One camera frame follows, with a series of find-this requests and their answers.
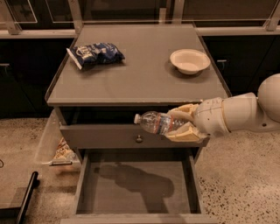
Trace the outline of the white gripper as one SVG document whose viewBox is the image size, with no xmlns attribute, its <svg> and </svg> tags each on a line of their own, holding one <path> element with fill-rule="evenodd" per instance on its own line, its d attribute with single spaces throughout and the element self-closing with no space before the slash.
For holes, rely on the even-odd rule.
<svg viewBox="0 0 280 224">
<path fill-rule="evenodd" d="M 172 142 L 200 143 L 210 137 L 222 137 L 228 133 L 223 116 L 222 99 L 220 97 L 198 104 L 185 104 L 167 112 L 169 116 L 189 122 L 165 136 Z"/>
</svg>

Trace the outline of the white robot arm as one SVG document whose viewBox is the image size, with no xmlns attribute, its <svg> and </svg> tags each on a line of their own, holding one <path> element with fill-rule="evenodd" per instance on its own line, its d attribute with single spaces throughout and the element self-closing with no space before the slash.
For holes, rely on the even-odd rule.
<svg viewBox="0 0 280 224">
<path fill-rule="evenodd" d="M 222 137 L 237 130 L 280 130 L 280 74 L 265 79 L 257 94 L 185 104 L 168 114 L 187 120 L 182 127 L 165 134 L 173 142 L 201 142 L 207 137 Z"/>
</svg>

